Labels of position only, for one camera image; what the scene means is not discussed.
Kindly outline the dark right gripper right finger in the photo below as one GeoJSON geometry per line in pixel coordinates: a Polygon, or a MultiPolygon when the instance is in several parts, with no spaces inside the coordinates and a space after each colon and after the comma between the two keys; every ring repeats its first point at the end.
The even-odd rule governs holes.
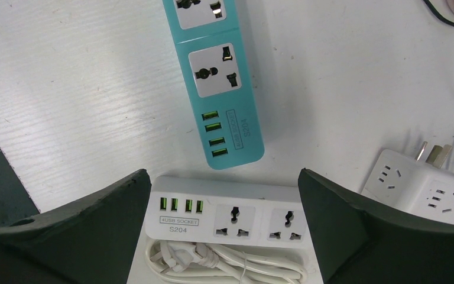
{"type": "Polygon", "coordinates": [[[386,206],[309,169],[298,188],[325,283],[454,283],[454,225],[386,206]]]}

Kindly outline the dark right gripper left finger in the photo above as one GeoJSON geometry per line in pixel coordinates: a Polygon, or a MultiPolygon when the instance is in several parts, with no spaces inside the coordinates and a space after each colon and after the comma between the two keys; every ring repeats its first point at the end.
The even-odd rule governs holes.
{"type": "Polygon", "coordinates": [[[140,169],[0,227],[0,283],[126,283],[151,191],[140,169]]]}

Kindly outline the teal power strip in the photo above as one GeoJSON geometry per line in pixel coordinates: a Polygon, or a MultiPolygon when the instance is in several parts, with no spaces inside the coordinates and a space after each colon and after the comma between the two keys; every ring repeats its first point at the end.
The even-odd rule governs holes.
{"type": "Polygon", "coordinates": [[[235,2],[163,6],[208,165],[258,161],[265,148],[235,2]]]}

